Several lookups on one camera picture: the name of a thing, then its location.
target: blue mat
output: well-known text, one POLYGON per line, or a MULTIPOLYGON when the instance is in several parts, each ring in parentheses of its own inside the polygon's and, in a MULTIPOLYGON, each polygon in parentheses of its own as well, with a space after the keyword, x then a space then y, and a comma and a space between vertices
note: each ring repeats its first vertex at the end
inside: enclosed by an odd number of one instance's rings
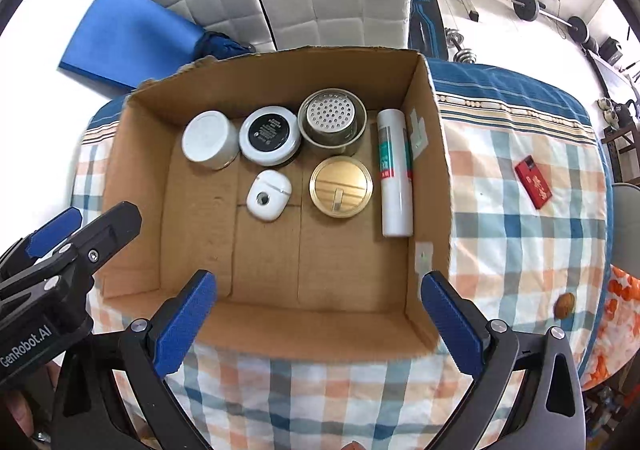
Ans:
POLYGON ((94 0, 60 67, 122 88, 161 80, 193 61, 204 29, 151 0, 94 0))

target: brown nut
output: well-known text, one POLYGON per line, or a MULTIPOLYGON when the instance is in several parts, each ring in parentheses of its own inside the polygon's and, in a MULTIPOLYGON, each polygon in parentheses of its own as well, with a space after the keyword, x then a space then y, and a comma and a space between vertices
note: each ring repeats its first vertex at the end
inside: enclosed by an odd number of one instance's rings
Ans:
POLYGON ((559 320, 564 320, 574 312, 574 308, 575 295, 573 293, 561 294, 558 297, 558 300, 556 300, 556 305, 554 306, 554 316, 559 320))

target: gold lid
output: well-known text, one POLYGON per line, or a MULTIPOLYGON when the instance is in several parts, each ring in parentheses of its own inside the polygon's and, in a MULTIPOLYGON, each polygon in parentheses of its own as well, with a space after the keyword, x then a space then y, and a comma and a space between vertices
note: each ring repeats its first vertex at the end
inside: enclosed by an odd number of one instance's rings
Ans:
POLYGON ((373 181, 367 167, 346 156, 329 157, 311 174, 309 193, 322 213, 340 219, 360 213, 371 198, 373 181))

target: checkered tablecloth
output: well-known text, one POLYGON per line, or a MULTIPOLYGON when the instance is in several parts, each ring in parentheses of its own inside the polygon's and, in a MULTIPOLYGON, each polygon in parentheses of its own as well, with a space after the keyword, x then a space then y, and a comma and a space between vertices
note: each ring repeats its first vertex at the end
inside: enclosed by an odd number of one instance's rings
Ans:
MULTIPOLYGON (((443 118, 454 213, 450 281, 487 318, 543 333, 560 325, 582 369, 601 314, 610 253, 610 181, 583 107, 560 90, 495 67, 429 60, 443 118), (533 155, 554 197, 536 211, 513 166, 533 155), (574 315, 553 306, 571 291, 574 315)), ((100 214, 122 100, 96 115, 82 141, 72 205, 100 214)), ((95 332, 132 319, 88 306, 95 332)), ((514 373, 481 445, 495 440, 517 393, 514 373)), ((123 396, 137 406, 123 376, 123 396)), ((470 378, 441 343, 425 358, 368 365, 268 360, 195 345, 167 382, 217 450, 423 448, 450 416, 470 378)))

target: red box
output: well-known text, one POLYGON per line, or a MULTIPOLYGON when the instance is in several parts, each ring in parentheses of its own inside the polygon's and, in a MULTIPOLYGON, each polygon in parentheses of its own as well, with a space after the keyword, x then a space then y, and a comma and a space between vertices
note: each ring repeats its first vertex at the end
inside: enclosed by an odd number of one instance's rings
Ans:
POLYGON ((515 172, 537 210, 551 198, 551 189, 530 155, 518 163, 515 172))

